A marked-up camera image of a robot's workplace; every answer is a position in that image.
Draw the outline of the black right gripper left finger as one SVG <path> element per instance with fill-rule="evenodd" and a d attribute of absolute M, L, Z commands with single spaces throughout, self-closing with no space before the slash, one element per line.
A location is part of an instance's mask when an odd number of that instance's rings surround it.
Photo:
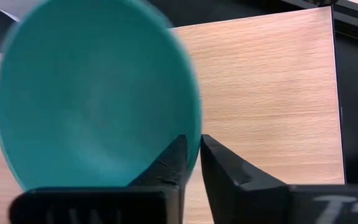
<path fill-rule="evenodd" d="M 182 224 L 187 143 L 179 135 L 126 187 L 42 187 L 17 196 L 9 224 Z"/>

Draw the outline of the teal plastic bowl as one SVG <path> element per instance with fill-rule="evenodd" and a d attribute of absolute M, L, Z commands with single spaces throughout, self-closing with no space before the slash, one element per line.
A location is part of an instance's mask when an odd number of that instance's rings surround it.
<path fill-rule="evenodd" d="M 0 147 L 22 189 L 128 185 L 181 134 L 192 173 L 198 82 L 150 4 L 45 0 L 2 50 Z"/>

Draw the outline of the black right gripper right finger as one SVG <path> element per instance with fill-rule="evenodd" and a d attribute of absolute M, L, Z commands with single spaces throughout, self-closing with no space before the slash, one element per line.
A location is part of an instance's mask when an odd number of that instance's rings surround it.
<path fill-rule="evenodd" d="M 209 135 L 201 166 L 215 224 L 358 224 L 358 185 L 291 185 Z"/>

